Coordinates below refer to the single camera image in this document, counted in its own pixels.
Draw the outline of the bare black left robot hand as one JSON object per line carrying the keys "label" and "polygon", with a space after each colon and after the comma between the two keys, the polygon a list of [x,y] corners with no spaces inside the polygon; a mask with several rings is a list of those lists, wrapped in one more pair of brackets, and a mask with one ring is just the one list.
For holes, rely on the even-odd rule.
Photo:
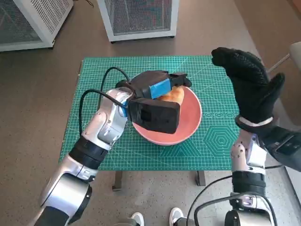
{"label": "bare black left robot hand", "polygon": [[167,94],[174,86],[191,87],[192,82],[187,78],[187,73],[156,70],[142,72],[131,81],[120,81],[115,87],[126,87],[138,98],[156,99]]}

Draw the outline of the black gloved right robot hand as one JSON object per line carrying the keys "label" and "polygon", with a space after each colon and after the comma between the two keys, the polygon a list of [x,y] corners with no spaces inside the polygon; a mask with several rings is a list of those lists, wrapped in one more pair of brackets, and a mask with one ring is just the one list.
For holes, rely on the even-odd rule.
{"label": "black gloved right robot hand", "polygon": [[278,73],[269,79],[261,60],[250,52],[218,47],[211,54],[212,63],[223,67],[232,82],[239,108],[238,119],[252,127],[271,123],[285,74]]}

